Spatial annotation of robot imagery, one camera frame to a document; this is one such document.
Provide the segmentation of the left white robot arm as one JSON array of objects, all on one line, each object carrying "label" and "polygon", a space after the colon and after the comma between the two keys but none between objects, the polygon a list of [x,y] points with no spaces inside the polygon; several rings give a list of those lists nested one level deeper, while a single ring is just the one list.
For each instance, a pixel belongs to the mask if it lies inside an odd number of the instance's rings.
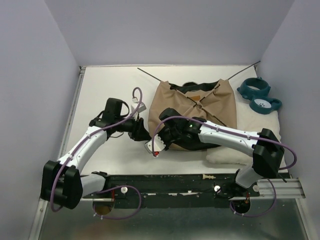
[{"label": "left white robot arm", "polygon": [[81,173],[97,149],[116,132],[127,133],[136,142],[149,141],[151,137],[139,116],[144,110],[145,104],[136,97],[131,105],[108,98],[104,110],[89,122],[77,144],[57,161],[49,160],[44,165],[40,198],[51,205],[74,209],[81,198],[90,194],[107,197],[111,185],[106,182],[105,173]]}]

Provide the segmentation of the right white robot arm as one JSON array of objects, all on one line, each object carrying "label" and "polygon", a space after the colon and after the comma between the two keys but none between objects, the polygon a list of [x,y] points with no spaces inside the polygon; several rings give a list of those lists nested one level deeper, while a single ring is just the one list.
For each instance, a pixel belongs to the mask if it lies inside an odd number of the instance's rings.
[{"label": "right white robot arm", "polygon": [[188,151],[222,146],[251,157],[252,163],[238,170],[230,183],[230,191],[236,196],[243,195],[258,180],[278,175],[285,151],[270,129],[245,132],[200,117],[183,117],[173,108],[166,108],[159,119],[164,127],[157,135],[166,150],[172,144]]}]

